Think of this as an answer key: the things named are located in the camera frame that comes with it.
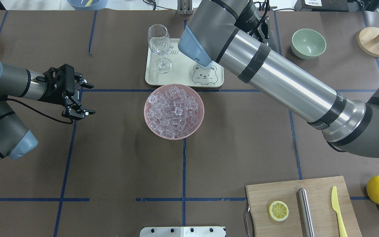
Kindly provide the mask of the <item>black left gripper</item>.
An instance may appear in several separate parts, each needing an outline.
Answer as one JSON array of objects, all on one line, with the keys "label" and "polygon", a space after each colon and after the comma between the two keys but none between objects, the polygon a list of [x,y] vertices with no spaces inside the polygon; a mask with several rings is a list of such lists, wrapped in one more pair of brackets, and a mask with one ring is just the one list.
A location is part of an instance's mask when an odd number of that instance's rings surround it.
[{"label": "black left gripper", "polygon": [[46,85],[38,101],[64,106],[62,117],[81,120],[96,113],[94,110],[85,109],[79,96],[75,95],[79,87],[93,89],[94,85],[88,83],[82,74],[75,74],[74,67],[69,64],[64,64],[59,68],[50,67],[43,76],[37,76],[35,81]]}]

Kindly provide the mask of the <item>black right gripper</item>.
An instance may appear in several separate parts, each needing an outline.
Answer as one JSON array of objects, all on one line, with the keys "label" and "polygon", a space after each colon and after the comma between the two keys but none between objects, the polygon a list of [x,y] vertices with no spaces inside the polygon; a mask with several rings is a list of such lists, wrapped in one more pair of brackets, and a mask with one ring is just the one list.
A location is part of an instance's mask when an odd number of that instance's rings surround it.
[{"label": "black right gripper", "polygon": [[269,16],[265,16],[264,20],[254,18],[252,21],[252,29],[249,31],[249,35],[254,39],[269,45],[270,28],[269,28]]}]

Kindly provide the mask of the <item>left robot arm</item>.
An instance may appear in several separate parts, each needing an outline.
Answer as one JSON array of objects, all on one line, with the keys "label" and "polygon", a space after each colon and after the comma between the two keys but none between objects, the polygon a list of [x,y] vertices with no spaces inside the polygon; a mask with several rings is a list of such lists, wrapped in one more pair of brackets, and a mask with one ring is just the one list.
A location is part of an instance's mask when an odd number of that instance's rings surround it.
[{"label": "left robot arm", "polygon": [[0,61],[0,161],[5,157],[18,159],[38,145],[32,131],[17,116],[8,101],[26,98],[64,107],[62,116],[67,124],[84,119],[95,111],[80,102],[79,88],[91,89],[81,73],[64,64],[37,73]]}]

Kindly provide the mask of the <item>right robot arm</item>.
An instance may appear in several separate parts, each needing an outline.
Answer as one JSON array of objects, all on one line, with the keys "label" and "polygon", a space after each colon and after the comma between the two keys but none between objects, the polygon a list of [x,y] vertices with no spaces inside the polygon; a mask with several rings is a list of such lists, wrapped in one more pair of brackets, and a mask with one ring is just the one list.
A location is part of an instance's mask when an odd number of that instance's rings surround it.
[{"label": "right robot arm", "polygon": [[322,132],[339,152],[379,158],[379,88],[349,100],[237,25],[251,0],[203,0],[179,50],[201,66],[218,63]]}]

